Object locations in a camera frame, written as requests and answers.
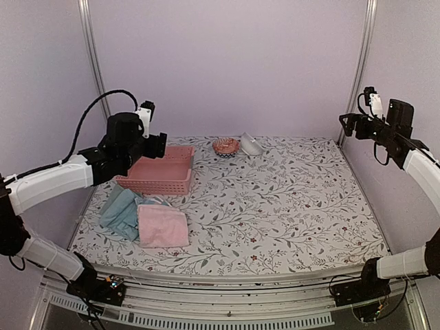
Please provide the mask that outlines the pink plastic basket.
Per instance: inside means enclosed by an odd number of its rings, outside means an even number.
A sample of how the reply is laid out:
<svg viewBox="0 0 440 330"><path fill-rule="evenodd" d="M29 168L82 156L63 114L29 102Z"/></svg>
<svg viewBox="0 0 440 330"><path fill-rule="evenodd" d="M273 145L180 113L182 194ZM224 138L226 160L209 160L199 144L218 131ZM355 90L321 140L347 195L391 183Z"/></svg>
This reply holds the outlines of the pink plastic basket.
<svg viewBox="0 0 440 330"><path fill-rule="evenodd" d="M123 188L143 195L187 195L195 148L167 146L163 158L142 157L126 176L115 177Z"/></svg>

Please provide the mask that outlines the pink terry towel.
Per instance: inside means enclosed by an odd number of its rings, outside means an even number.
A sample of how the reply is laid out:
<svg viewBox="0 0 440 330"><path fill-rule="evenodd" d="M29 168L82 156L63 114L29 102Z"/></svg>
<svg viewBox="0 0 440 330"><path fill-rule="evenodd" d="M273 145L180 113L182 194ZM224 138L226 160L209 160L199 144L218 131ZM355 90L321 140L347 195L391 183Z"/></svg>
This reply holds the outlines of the pink terry towel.
<svg viewBox="0 0 440 330"><path fill-rule="evenodd" d="M141 248L184 248L189 246L186 215L169 206L139 205L138 230Z"/></svg>

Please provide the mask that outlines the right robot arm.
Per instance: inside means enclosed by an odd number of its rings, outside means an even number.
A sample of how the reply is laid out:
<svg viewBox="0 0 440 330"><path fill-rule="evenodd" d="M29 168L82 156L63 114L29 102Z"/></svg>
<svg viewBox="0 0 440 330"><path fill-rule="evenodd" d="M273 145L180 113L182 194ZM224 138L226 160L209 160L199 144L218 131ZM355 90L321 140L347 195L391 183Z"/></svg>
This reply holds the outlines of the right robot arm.
<svg viewBox="0 0 440 330"><path fill-rule="evenodd" d="M383 146L390 160L411 176L436 210L439 210L439 161L420 140L412 139L414 107L391 99L385 118L377 113L348 113L339 116L344 134L358 140L372 140L373 147ZM365 262L355 293L362 300L371 299L392 278L439 277L439 232L421 247Z"/></svg>

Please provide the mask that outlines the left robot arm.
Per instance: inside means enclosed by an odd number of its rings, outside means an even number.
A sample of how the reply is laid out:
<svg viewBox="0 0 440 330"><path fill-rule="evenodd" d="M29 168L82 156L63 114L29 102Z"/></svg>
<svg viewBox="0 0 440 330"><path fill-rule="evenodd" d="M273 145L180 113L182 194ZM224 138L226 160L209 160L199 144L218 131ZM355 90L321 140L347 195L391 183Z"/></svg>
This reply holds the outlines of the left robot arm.
<svg viewBox="0 0 440 330"><path fill-rule="evenodd" d="M107 132L97 147L73 152L55 165L28 175L1 179L1 254L31 261L56 272L87 298L102 293L102 283L88 261L25 228L28 209L73 190L98 186L126 176L142 157L162 158L167 135L149 133L148 109L109 117Z"/></svg>

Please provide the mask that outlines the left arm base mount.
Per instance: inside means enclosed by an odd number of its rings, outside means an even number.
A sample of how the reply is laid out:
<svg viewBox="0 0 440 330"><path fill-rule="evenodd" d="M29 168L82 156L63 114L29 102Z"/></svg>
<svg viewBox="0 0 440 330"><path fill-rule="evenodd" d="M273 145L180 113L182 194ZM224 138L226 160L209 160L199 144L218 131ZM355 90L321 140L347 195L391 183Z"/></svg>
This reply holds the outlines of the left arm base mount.
<svg viewBox="0 0 440 330"><path fill-rule="evenodd" d="M74 254L82 262L84 270L76 280L69 280L66 292L87 301L121 307L127 290L123 278L112 274L105 279L99 279L92 264L79 253Z"/></svg>

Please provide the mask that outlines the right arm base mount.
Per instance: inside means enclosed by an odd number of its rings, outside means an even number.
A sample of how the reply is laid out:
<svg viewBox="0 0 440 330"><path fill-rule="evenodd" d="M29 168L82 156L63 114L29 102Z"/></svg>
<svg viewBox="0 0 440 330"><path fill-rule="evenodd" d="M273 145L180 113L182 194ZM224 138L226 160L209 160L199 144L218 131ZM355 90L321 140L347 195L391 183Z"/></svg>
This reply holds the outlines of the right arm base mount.
<svg viewBox="0 0 440 330"><path fill-rule="evenodd" d="M378 260L369 259L364 264L359 278L329 286L329 293L337 307L385 297L391 293L390 280L380 279L377 275Z"/></svg>

